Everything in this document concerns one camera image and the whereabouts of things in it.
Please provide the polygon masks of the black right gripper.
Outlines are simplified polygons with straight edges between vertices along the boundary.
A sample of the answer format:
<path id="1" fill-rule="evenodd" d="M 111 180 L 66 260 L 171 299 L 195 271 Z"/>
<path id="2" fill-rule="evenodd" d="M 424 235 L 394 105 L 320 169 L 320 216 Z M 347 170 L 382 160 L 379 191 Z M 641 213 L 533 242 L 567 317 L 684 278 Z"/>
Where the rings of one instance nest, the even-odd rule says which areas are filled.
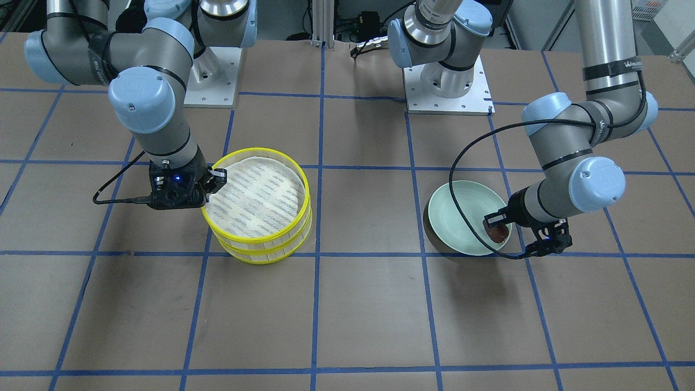
<path id="1" fill-rule="evenodd" d="M 212 168 L 202 154 L 184 166 L 171 168 L 162 163 L 149 164 L 151 195 L 147 205 L 155 210 L 201 208 L 208 194 L 217 193 L 228 182 L 228 171 Z"/>

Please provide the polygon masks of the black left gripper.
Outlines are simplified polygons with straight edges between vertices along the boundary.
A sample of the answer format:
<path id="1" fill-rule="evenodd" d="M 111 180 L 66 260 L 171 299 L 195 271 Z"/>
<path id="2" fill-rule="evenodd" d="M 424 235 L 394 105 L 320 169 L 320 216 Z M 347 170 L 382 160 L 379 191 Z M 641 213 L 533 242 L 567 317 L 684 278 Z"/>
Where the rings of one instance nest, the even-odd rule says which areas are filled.
<path id="1" fill-rule="evenodd" d="M 548 254 L 561 254 L 572 245 L 572 237 L 569 233 L 568 223 L 565 220 L 552 220 L 544 222 L 534 218 L 525 206 L 525 194 L 514 193 L 509 199 L 507 207 L 484 216 L 484 221 L 489 225 L 516 225 L 531 228 L 536 241 L 526 245 L 521 257 L 542 257 Z"/>

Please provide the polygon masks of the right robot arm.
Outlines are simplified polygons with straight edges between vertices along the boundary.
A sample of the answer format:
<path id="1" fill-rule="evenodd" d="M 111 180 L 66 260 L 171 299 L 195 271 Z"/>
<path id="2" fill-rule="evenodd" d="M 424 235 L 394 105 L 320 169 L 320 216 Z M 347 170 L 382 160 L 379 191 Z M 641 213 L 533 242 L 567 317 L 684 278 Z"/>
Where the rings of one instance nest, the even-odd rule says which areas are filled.
<path id="1" fill-rule="evenodd" d="M 43 81 L 106 86 L 117 118 L 149 159 L 151 194 L 126 198 L 154 210 L 201 208 L 228 181 L 194 139 L 183 108 L 196 60 L 211 47 L 251 47 L 255 1 L 146 1 L 138 33 L 108 28 L 109 1 L 49 1 L 47 27 L 24 44 Z"/>

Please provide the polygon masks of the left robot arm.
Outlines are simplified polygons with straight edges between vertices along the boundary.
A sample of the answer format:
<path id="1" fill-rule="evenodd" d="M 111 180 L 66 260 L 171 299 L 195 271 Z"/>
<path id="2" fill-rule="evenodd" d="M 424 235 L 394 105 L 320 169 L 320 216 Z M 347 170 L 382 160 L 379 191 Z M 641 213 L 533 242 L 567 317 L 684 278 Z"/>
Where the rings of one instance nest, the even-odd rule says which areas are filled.
<path id="1" fill-rule="evenodd" d="M 506 203 L 486 186 L 455 181 L 457 157 L 447 185 L 429 205 L 437 237 L 459 253 L 495 254 L 507 259 L 560 254 L 571 247 L 568 219 L 602 210 L 625 191 L 623 170 L 594 154 L 601 143 L 650 127 L 658 104 L 646 90 L 630 1 L 576 1 L 582 76 L 586 98 L 572 102 L 553 92 L 523 110 L 523 127 L 545 175 L 514 193 Z M 475 1 L 416 1 L 389 23 L 387 38 L 398 67 L 422 65 L 422 81 L 436 96 L 461 97 L 493 23 Z M 519 255 L 501 250 L 514 225 L 532 230 L 535 240 Z"/>

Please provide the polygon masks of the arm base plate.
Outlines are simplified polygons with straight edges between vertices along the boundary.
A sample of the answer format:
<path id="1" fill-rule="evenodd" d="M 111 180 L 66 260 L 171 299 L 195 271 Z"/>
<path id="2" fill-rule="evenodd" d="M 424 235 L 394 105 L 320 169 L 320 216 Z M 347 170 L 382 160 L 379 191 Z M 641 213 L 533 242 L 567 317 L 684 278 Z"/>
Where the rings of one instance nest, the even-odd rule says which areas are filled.
<path id="1" fill-rule="evenodd" d="M 481 57 L 454 71 L 438 62 L 403 69 L 407 111 L 423 115 L 493 115 L 496 109 Z"/>
<path id="2" fill-rule="evenodd" d="M 242 54 L 241 48 L 207 47 L 193 61 L 184 106 L 232 109 L 237 97 Z"/>

